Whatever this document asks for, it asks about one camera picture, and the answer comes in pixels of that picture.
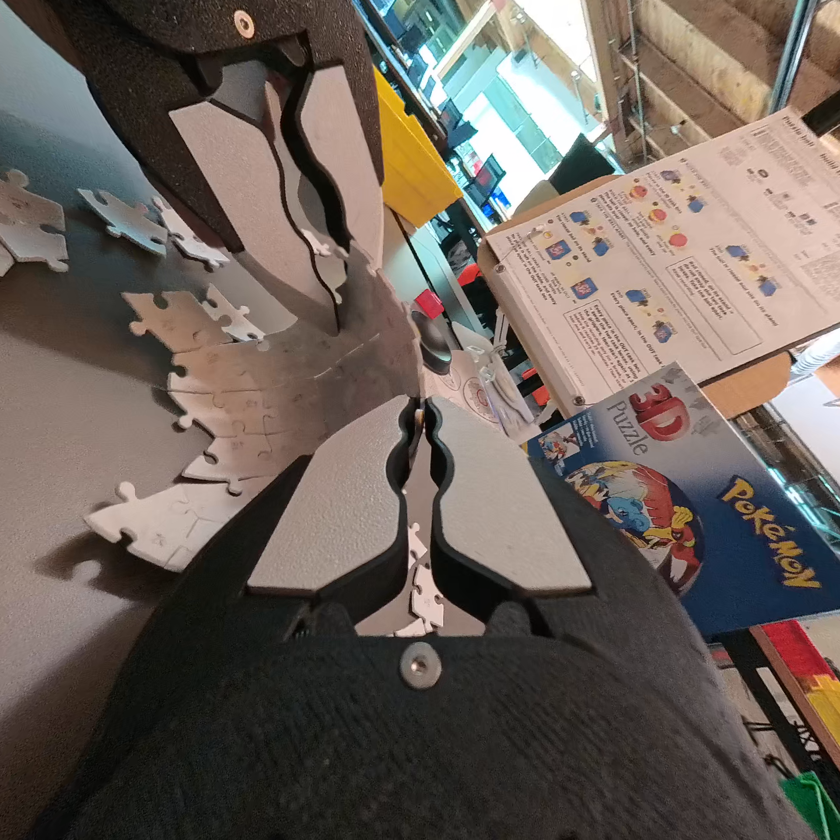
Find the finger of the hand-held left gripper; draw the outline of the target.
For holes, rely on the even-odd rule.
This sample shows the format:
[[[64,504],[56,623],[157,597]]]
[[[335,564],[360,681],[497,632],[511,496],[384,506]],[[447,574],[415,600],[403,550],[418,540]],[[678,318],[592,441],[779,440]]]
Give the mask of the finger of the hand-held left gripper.
[[[287,212],[277,155],[261,128],[214,101],[170,116],[233,226],[240,246],[229,249],[238,263],[298,319],[338,333],[335,297]]]
[[[344,68],[315,69],[289,96],[289,148],[320,199],[325,230],[380,265],[382,187]]]

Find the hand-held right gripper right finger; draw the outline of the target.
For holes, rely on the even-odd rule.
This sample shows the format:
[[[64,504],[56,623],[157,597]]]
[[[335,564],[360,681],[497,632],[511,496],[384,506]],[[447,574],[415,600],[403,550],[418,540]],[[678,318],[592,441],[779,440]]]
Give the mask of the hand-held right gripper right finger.
[[[441,396],[425,405],[437,588],[486,623],[499,605],[591,594],[593,584],[529,457]]]

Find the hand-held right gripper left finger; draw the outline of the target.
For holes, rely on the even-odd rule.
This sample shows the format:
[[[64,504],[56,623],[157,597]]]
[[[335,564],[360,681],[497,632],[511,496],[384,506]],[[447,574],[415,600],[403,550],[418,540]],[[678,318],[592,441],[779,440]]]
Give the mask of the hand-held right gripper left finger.
[[[416,397],[399,395],[341,428],[315,452],[255,565],[251,594],[341,604],[366,618],[403,589],[403,486]]]

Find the joined white puzzle pieces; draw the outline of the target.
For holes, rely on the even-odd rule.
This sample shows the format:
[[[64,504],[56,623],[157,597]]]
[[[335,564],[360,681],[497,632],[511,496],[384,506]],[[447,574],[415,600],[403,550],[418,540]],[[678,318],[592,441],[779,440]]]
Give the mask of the joined white puzzle pieces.
[[[174,353],[198,350],[231,342],[260,341],[265,333],[249,321],[247,307],[237,308],[210,286],[205,301],[188,291],[164,291],[161,307],[151,293],[124,292],[122,299],[137,319],[129,325],[141,337],[152,334]]]

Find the white puzzle strip section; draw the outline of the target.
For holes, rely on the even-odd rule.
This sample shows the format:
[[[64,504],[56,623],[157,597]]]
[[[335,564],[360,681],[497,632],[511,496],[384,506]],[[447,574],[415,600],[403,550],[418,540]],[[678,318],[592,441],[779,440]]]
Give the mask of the white puzzle strip section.
[[[273,477],[245,480],[240,492],[225,483],[183,482],[138,497],[128,481],[116,487],[119,503],[84,517],[90,530],[165,570],[181,572],[221,528],[268,487]]]

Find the black round ball stand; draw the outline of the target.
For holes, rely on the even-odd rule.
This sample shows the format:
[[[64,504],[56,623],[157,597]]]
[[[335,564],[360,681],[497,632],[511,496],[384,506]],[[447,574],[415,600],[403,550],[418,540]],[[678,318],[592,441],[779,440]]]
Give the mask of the black round ball stand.
[[[423,364],[435,375],[447,375],[452,366],[453,352],[445,334],[423,311],[412,309],[409,314],[416,331]]]

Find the blue printed puzzle box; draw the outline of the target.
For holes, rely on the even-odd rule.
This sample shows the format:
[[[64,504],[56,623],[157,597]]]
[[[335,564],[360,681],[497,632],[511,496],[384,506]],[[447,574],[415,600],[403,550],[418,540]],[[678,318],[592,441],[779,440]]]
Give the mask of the blue printed puzzle box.
[[[523,447],[640,550],[705,638],[838,613],[837,554],[678,364]]]

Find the yellow plastic bin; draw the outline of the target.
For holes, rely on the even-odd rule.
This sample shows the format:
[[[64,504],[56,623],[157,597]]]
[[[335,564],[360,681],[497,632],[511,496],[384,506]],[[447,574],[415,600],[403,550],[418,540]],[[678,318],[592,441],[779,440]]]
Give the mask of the yellow plastic bin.
[[[384,204],[415,228],[463,196],[421,123],[404,109],[404,102],[378,69],[374,79],[379,100]]]
[[[805,696],[832,739],[839,745],[839,681],[834,675],[808,678]]]

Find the clear plastic parts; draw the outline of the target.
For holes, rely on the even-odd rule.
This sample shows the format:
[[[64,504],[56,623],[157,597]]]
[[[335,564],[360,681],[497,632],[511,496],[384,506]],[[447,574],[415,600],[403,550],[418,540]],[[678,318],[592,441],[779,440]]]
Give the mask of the clear plastic parts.
[[[533,436],[533,411],[526,404],[499,353],[473,344],[466,351],[476,365],[481,386],[504,433],[517,444]]]

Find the white instruction leaflet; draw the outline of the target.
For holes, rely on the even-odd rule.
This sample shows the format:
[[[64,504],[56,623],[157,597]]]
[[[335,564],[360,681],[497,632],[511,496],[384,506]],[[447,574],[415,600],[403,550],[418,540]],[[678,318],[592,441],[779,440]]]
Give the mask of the white instruction leaflet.
[[[452,350],[448,372],[439,374],[427,364],[422,368],[422,387],[425,396],[440,396],[464,408],[480,424],[495,432],[507,434],[485,390],[476,363],[469,352]]]

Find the black monitor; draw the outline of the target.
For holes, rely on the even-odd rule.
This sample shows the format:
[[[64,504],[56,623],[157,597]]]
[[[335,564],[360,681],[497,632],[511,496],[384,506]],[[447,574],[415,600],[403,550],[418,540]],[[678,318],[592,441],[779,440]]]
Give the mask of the black monitor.
[[[569,193],[593,180],[614,175],[615,168],[594,145],[580,133],[562,160],[548,177],[558,194]]]

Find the instruction sheet board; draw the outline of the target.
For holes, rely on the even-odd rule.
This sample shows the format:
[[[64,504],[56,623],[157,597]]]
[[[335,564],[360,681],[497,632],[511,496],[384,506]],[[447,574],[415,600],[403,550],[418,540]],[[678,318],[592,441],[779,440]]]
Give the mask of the instruction sheet board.
[[[562,408],[714,382],[838,327],[838,145],[791,108],[492,229],[481,272]]]

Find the green plastic bin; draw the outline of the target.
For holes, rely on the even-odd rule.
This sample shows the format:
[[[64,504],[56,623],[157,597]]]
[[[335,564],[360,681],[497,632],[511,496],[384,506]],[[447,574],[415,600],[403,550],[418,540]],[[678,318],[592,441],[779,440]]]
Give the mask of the green plastic bin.
[[[839,839],[839,812],[815,772],[784,779],[780,787],[817,838]]]

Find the black metal pole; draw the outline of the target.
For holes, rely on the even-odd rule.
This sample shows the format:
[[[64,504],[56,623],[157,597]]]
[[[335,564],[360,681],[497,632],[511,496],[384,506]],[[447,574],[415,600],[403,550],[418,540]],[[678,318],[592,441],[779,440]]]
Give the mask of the black metal pole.
[[[817,137],[823,137],[836,130],[840,123],[840,91],[835,91],[825,100],[814,106],[802,118],[805,126]]]

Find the silver ventilation duct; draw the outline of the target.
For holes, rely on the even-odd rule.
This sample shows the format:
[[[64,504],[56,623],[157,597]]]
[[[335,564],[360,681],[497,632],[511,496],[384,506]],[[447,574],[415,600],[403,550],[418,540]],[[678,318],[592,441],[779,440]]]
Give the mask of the silver ventilation duct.
[[[791,366],[790,382],[795,382],[813,375],[824,365],[833,361],[839,355],[838,344],[825,348],[810,345],[800,353]]]

